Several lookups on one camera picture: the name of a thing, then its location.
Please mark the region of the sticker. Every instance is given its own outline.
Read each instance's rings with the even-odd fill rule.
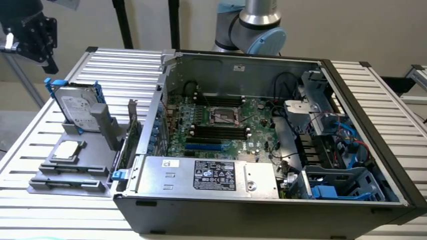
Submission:
[[[235,163],[195,161],[192,187],[197,190],[236,191]]]
[[[100,126],[91,115],[91,104],[81,97],[63,96],[65,110],[72,118],[73,124],[85,131],[99,132]]]
[[[237,72],[244,72],[245,71],[245,66],[244,65],[233,65],[233,71],[237,71]]]
[[[163,168],[179,168],[180,160],[164,159],[161,163]]]

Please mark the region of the blue cable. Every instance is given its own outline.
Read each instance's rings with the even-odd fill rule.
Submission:
[[[351,169],[353,167],[353,164],[356,163],[356,153],[352,155],[351,161],[348,163],[347,169]]]
[[[352,129],[347,124],[339,123],[337,121],[333,122],[333,124],[337,125],[337,126],[340,126],[340,127],[344,128],[344,129],[347,129],[347,130],[351,132],[352,136],[356,137],[356,130]]]

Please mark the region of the white wall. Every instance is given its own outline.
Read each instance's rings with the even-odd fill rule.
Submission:
[[[209,50],[217,0],[181,0],[183,48]],[[368,61],[402,76],[427,64],[426,0],[277,0],[287,42],[281,55]]]
[[[53,50],[53,58],[59,73],[53,78],[63,79],[88,46],[123,48],[116,12],[111,0],[81,0],[77,11],[48,1],[43,1],[43,5],[44,15],[57,20],[57,48]],[[47,74],[41,67],[25,61],[19,63],[32,82],[43,83]],[[17,81],[1,56],[0,73],[0,81]]]
[[[209,50],[219,0],[180,0],[181,48]],[[382,75],[402,76],[411,64],[427,64],[426,0],[277,0],[287,31],[284,56],[368,61]],[[81,0],[77,12],[43,1],[57,18],[55,60],[64,78],[87,46],[123,48],[111,0]],[[168,0],[125,0],[133,45],[171,48]],[[45,74],[24,64],[33,82]],[[16,81],[0,59],[0,81]]]

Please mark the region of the metal rod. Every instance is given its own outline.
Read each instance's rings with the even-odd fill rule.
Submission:
[[[277,0],[245,0],[240,20],[256,26],[269,25],[280,20]]]
[[[15,58],[12,56],[4,56],[5,62],[9,64],[19,80],[20,83],[23,85],[23,87],[25,88],[29,96],[32,97],[32,100],[35,102],[35,104],[39,106],[39,108],[41,109],[41,107],[45,104],[45,101],[43,100],[40,93],[37,91],[37,89],[35,88],[33,83],[29,81],[19,63],[16,62]]]
[[[125,49],[133,49],[132,35],[129,29],[128,14],[124,0],[112,0],[115,14],[117,15],[119,27],[121,32],[123,45]]]
[[[180,0],[168,0],[168,22],[171,28],[172,49],[181,48],[180,41]]]

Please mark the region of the capacitor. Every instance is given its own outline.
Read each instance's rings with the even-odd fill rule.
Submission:
[[[261,103],[259,103],[259,104],[257,104],[257,110],[264,110],[264,108],[265,108],[265,105],[261,104]]]
[[[267,123],[268,123],[268,121],[267,121],[267,119],[261,119],[260,121],[259,121],[259,123],[260,123],[260,125],[263,126],[263,128],[267,126]]]
[[[153,128],[157,128],[160,126],[160,121],[159,121],[159,118],[155,118],[155,121],[152,123],[152,127]]]
[[[151,130],[151,135],[152,136],[157,136],[157,133],[159,133],[159,129],[157,128],[153,128],[152,130]]]
[[[276,143],[276,145],[273,146],[273,150],[276,150],[276,151],[277,151],[277,150],[279,150],[279,148],[280,148],[280,142],[277,142],[277,143]]]
[[[156,138],[153,136],[149,137],[148,144],[153,144],[156,142]]]
[[[147,146],[147,152],[151,153],[155,150],[155,146],[153,145],[148,145]]]

